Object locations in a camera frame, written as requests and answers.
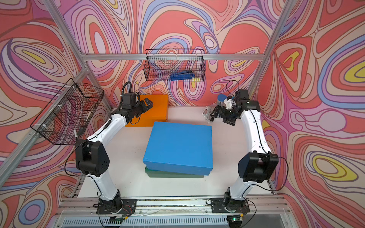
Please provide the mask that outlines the orange shoebox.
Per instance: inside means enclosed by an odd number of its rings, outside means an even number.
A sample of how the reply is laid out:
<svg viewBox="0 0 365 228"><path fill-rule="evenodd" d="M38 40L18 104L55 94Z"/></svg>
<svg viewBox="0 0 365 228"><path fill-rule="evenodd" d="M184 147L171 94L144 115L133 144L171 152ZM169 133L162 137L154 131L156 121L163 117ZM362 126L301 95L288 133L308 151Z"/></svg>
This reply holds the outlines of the orange shoebox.
<svg viewBox="0 0 365 228"><path fill-rule="evenodd" d="M155 122L167 122L168 95L141 95L140 98L148 98L153 102L153 107L142 114L141 118L133 118L132 123L128 123L126 127L153 127Z"/></svg>

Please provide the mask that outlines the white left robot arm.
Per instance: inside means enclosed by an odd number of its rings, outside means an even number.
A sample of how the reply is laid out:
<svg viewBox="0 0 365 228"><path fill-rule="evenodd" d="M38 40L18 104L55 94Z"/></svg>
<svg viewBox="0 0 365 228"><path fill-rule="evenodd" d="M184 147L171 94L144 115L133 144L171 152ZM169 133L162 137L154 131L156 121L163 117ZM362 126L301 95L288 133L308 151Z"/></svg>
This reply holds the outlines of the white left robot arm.
<svg viewBox="0 0 365 228"><path fill-rule="evenodd" d="M85 140L77 140L75 144L76 168L84 176L90 177L98 190L98 214L133 214L127 210L121 199L120 191L114 185L108 167L109 156L106 145L135 117L140 117L153 108L153 102L148 98L134 102L123 102L114 110L111 117L94 134Z"/></svg>

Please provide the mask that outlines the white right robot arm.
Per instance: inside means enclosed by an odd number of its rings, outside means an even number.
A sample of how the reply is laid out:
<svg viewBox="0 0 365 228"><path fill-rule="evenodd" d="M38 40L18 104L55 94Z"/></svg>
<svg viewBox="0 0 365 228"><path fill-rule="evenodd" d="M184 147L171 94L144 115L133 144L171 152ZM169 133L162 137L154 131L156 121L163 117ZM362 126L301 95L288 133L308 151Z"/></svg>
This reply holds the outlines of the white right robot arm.
<svg viewBox="0 0 365 228"><path fill-rule="evenodd" d="M216 106L212 118L221 118L222 122L234 126L239 119L246 130L248 153L238 162L238 179L229 187L223 198L224 209L236 212L247 203L246 196L253 187L267 181L275 171L279 158L272 154L267 145L260 122L260 109L257 104L246 102L231 109Z"/></svg>

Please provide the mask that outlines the clear jar blue lid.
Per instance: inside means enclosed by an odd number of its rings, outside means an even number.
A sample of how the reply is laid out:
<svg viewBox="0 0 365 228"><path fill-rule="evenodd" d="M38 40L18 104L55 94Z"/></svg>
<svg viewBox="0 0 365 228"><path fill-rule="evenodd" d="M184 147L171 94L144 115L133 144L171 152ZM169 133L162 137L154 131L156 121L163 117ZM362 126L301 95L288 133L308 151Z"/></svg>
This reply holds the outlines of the clear jar blue lid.
<svg viewBox="0 0 365 228"><path fill-rule="evenodd" d="M225 107L225 104L224 104L224 100L227 98L226 95L224 94L220 94L218 95L217 97L217 102L215 105L209 105L209 106L206 106L204 111L202 112L202 115L203 117L205 118L206 122L211 122L210 121L210 113L211 111L216 107L216 106L221 106L221 109L222 108L226 108Z"/></svg>

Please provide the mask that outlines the blue tool in basket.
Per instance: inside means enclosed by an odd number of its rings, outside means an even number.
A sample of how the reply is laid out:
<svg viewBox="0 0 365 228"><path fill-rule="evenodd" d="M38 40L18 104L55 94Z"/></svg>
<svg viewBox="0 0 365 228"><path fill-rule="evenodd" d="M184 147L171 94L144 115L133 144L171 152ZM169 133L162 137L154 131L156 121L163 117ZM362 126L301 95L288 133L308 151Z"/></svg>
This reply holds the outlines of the blue tool in basket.
<svg viewBox="0 0 365 228"><path fill-rule="evenodd" d="M191 80L195 77L195 74L191 70L176 72L171 74L170 80L171 81L182 81L182 80Z"/></svg>

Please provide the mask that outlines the aluminium frame horizontal bar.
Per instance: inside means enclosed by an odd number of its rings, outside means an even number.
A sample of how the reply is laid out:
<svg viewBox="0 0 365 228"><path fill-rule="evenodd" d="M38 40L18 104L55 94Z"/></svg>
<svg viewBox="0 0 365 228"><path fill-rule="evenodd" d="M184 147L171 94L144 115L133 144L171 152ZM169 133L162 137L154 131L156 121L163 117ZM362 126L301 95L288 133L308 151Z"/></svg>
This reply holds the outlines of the aluminium frame horizontal bar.
<svg viewBox="0 0 365 228"><path fill-rule="evenodd" d="M204 60L263 60L263 54L82 54L84 60L145 60L147 57L203 57Z"/></svg>

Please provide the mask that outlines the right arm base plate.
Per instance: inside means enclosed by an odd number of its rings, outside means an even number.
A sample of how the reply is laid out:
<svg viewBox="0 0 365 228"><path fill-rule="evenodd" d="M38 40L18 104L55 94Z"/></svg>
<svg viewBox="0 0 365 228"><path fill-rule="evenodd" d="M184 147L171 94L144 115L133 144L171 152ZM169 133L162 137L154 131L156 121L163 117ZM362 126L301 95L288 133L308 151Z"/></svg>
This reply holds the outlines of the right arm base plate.
<svg viewBox="0 0 365 228"><path fill-rule="evenodd" d="M249 204L246 200L233 200L231 198L210 198L208 200L212 213L242 213L250 212Z"/></svg>

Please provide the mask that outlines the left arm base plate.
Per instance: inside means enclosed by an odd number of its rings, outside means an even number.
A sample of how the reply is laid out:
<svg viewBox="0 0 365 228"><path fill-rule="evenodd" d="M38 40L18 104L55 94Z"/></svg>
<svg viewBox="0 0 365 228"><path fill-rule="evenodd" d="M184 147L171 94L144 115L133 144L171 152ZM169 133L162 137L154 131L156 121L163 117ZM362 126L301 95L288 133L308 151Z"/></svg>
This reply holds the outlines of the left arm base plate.
<svg viewBox="0 0 365 228"><path fill-rule="evenodd" d="M120 202L99 199L93 207L97 209L98 215L132 215L135 213L136 203L137 199L121 199Z"/></svg>

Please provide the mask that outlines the aluminium frame left post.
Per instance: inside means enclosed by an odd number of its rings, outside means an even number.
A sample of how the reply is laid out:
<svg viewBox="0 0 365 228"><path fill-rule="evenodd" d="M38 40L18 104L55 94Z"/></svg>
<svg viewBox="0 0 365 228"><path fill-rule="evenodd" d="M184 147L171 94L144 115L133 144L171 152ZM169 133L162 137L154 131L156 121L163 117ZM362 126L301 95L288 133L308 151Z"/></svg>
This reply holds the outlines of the aluminium frame left post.
<svg viewBox="0 0 365 228"><path fill-rule="evenodd" d="M98 88L102 88L101 85L98 82L98 79L90 69L87 60L84 59L84 54L80 47L78 46L75 38L73 37L70 29L67 26L66 21L63 18L63 15L59 11L58 7L56 6L54 1L43 1L44 5L47 8L47 11L51 15L52 19L56 23L57 27L60 30L60 33L64 40L69 44L72 53L74 54L77 62L81 66L81 72L78 74L78 76L74 77L75 82L81 82L84 80L86 76L88 76L89 81L92 83L93 86L96 86Z"/></svg>

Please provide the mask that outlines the aluminium frame post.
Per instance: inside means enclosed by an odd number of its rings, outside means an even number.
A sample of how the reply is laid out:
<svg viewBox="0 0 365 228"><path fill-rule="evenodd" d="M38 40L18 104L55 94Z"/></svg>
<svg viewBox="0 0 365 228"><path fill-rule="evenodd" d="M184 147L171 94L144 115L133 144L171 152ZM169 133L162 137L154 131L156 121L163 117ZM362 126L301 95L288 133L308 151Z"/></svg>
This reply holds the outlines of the aluminium frame post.
<svg viewBox="0 0 365 228"><path fill-rule="evenodd" d="M64 40L69 44L72 53L74 54L77 62L81 66L81 72L78 74L78 76L74 77L75 82L81 82L84 80L86 76L88 76L89 81L92 83L93 86L96 86L98 88L102 88L101 85L98 82L98 79L90 69L87 60L84 59L84 54L80 47L78 46L75 38L73 37L70 29L67 26L66 21L63 18L63 15L59 11L58 7L56 6L54 1L43 1L44 5L47 8L47 11L51 15L52 19L56 23L57 27L60 30L60 33Z"/></svg>
<svg viewBox="0 0 365 228"><path fill-rule="evenodd" d="M272 35L269 38L268 44L263 52L263 59L259 61L259 64L254 72L254 74L251 77L250 83L248 85L248 93L249 97L253 98L255 94L255 90L257 86L259 85L261 77L264 75L264 70L266 66L268 65L270 61L270 57L272 54L272 51L275 47L275 44L280 37L280 34L282 30L284 29L286 22L288 21L288 18L296 5L297 1L285 1L285 4L282 8L282 11L279 15L278 21L273 29Z"/></svg>

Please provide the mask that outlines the aluminium front rail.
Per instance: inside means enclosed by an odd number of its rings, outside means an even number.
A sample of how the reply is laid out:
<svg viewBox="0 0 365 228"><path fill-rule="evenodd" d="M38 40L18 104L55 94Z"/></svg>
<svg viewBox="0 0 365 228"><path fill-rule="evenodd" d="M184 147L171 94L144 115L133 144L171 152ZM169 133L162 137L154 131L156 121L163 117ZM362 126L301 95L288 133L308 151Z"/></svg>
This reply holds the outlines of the aluminium front rail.
<svg viewBox="0 0 365 228"><path fill-rule="evenodd" d="M54 228L297 228L286 200L250 195L235 212L220 196L135 197L117 214L99 214L96 198L63 200Z"/></svg>

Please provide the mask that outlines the aluminium frame right post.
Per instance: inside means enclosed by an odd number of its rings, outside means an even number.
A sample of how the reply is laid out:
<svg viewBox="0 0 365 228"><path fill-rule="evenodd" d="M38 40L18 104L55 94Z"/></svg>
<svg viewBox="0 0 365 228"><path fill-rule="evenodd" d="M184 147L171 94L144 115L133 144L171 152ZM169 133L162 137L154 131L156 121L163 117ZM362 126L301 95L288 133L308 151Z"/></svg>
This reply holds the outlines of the aluminium frame right post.
<svg viewBox="0 0 365 228"><path fill-rule="evenodd" d="M280 34L282 30L284 29L286 22L288 21L288 18L296 5L297 1L285 1L285 4L282 8L282 11L279 15L278 21L273 29L272 35L269 38L268 44L263 52L263 59L259 61L259 64L254 72L254 74L251 77L250 83L248 85L248 93L249 97L253 98L255 94L255 90L257 86L259 85L261 77L264 75L264 70L266 66L268 65L270 61L270 57L272 54L272 51L275 47L275 44L280 37Z"/></svg>

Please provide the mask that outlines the aluminium frame left diagonal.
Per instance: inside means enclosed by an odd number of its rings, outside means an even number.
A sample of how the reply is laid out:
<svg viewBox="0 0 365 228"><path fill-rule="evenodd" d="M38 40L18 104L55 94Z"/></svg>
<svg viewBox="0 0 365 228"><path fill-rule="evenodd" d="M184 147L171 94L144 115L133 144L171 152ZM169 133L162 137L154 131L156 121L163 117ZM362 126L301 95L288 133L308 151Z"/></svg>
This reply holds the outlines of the aluminium frame left diagonal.
<svg viewBox="0 0 365 228"><path fill-rule="evenodd" d="M13 174L15 169L19 166L21 161L25 158L31 148L36 144L37 140L41 138L41 134L38 133L38 124L43 123L54 108L58 105L61 99L69 91L73 83L82 82L89 73L89 70L82 69L74 78L69 79L63 87L54 95L54 97L47 103L46 110L41 111L36 116L36 128L30 128L26 135L22 138L21 142L16 148L9 154L9 156L2 160L1 164L1 187L4 186L6 181Z"/></svg>

